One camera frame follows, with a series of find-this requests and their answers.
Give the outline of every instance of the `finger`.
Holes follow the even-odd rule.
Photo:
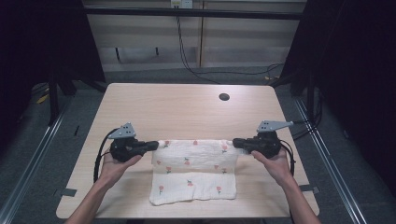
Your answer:
[[[252,151],[250,154],[254,157],[254,159],[256,159],[256,160],[262,162],[263,164],[267,163],[267,161],[268,161],[268,159],[265,158],[264,155],[262,155],[262,154],[261,154],[260,152],[258,152],[258,151],[255,151],[255,150],[254,150],[254,151]]]
[[[140,161],[140,159],[142,159],[142,156],[137,155],[137,156],[132,157],[132,158],[129,159],[128,161],[126,161],[124,164],[125,164],[127,167],[130,167],[130,166],[135,165],[138,161]]]

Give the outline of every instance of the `cable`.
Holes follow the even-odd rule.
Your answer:
[[[314,124],[312,125],[312,127],[308,130],[304,130],[298,133],[294,133],[293,136],[293,140],[297,141],[298,139],[306,136],[308,133],[313,132],[320,124],[321,119],[322,119],[322,110],[323,110],[323,95],[321,94],[321,92],[318,93],[318,104],[317,104],[317,114],[314,116]]]
[[[216,83],[216,84],[220,84],[215,80],[211,80],[209,78],[206,77],[200,77],[198,75],[208,75],[208,74],[224,74],[224,73],[228,73],[228,74],[236,74],[236,75],[245,75],[245,76],[256,76],[256,75],[261,75],[261,74],[265,74],[268,73],[276,68],[278,68],[280,65],[283,65],[283,63],[273,63],[267,66],[265,71],[262,72],[257,72],[257,73],[242,73],[242,72],[229,72],[229,71],[219,71],[219,72],[196,72],[196,71],[192,71],[192,69],[189,66],[188,60],[187,60],[187,56],[184,50],[184,44],[183,44],[183,38],[182,38],[182,34],[181,34],[181,27],[180,27],[180,17],[177,17],[177,31],[178,31],[178,41],[179,41],[179,51],[180,51],[180,57],[181,57],[181,61],[183,62],[184,67],[191,72],[193,75],[195,75],[198,78]]]
[[[105,142],[106,142],[108,136],[111,135],[112,133],[114,133],[116,130],[117,130],[117,129],[111,130],[111,132],[109,132],[109,133],[106,135],[106,137],[103,139],[102,144],[101,144],[100,147],[99,147],[99,152],[98,152],[98,155],[97,155],[96,161],[95,161],[95,167],[93,168],[93,183],[95,183],[96,180],[98,180],[100,160],[102,159],[102,157],[103,157],[104,155],[106,155],[106,153],[102,155],[103,146],[105,145]]]
[[[292,148],[292,147],[290,146],[290,144],[287,143],[286,141],[283,141],[283,140],[280,140],[280,139],[279,139],[279,141],[281,142],[280,145],[281,145],[283,148],[285,148],[286,151],[289,153],[289,157],[290,157],[290,172],[291,172],[291,175],[294,176],[294,163],[296,163],[296,161],[294,160],[293,148]]]

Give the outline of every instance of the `folded towel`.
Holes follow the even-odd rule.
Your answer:
[[[238,155],[244,151],[233,147],[232,141],[159,142],[152,156],[151,203],[235,199],[234,168]]]

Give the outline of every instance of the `hand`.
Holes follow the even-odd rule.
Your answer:
[[[292,177],[285,148],[281,148],[279,153],[271,159],[265,158],[258,151],[252,151],[251,155],[264,164],[268,173],[279,186],[283,187],[285,182]]]
[[[109,150],[106,151],[103,160],[102,172],[98,181],[105,181],[109,189],[111,189],[122,177],[128,167],[135,165],[142,157],[137,155],[126,162],[115,160]]]

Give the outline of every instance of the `forearm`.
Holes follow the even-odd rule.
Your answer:
[[[286,199],[296,224],[320,223],[294,178],[290,177],[285,180],[282,184],[282,189],[285,191]]]
[[[105,181],[101,179],[96,181],[76,211],[66,220],[66,223],[90,223],[95,218],[108,189],[109,187]]]

